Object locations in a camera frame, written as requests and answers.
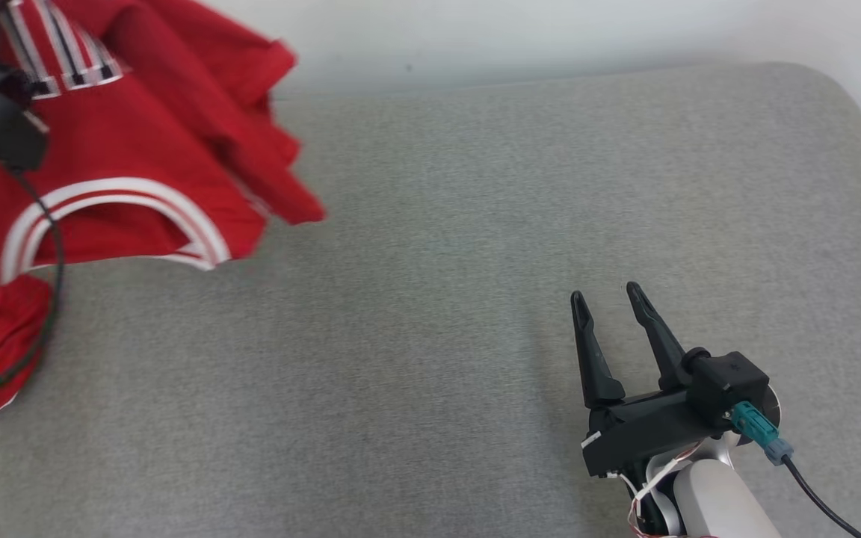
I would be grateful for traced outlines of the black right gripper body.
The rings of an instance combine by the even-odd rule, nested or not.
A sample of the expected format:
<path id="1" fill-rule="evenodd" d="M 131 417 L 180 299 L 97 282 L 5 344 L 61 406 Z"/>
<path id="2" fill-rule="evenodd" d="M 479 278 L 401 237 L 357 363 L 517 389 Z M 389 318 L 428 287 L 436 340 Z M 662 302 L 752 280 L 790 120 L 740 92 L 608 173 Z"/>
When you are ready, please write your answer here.
<path id="1" fill-rule="evenodd" d="M 624 401 L 605 401 L 595 389 L 584 389 L 584 405 L 589 409 L 588 436 L 596 436 L 583 447 L 588 474 L 602 477 L 731 431 L 732 425 L 722 418 L 723 412 L 704 415 L 703 408 L 689 401 L 688 396 L 688 390 L 680 388 Z"/>

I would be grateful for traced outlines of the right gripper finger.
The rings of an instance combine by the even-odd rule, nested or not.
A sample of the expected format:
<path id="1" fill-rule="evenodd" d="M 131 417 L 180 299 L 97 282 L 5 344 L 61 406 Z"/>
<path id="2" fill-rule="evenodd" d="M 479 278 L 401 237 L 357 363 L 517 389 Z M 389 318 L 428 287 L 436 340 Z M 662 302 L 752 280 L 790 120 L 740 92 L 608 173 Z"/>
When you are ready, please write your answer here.
<path id="1" fill-rule="evenodd" d="M 685 352 L 666 321 L 636 282 L 626 283 L 626 295 L 635 314 L 635 319 L 646 331 L 650 350 L 660 372 L 658 381 L 662 391 L 672 391 L 690 384 L 691 375 L 682 368 Z"/>
<path id="2" fill-rule="evenodd" d="M 619 403 L 626 396 L 625 389 L 609 370 L 595 336 L 594 319 L 581 291 L 571 294 L 570 307 L 584 405 L 588 409 L 595 409 Z"/>

